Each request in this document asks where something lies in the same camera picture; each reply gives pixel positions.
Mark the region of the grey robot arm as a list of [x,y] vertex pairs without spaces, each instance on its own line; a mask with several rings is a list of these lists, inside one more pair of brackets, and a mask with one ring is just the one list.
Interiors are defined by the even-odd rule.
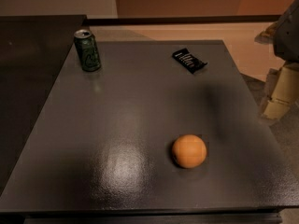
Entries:
[[273,47],[282,60],[299,62],[299,0],[294,0],[279,17]]

